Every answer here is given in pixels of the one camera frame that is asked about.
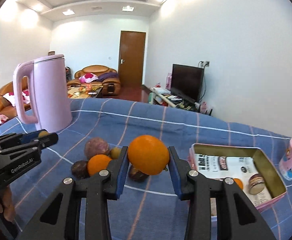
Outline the left hand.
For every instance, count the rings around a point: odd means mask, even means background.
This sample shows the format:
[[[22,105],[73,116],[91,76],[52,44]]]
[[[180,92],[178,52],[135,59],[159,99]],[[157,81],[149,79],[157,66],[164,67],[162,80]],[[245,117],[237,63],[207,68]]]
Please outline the left hand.
[[[0,190],[0,213],[8,222],[13,222],[16,216],[15,207],[12,201],[12,191],[9,186]]]

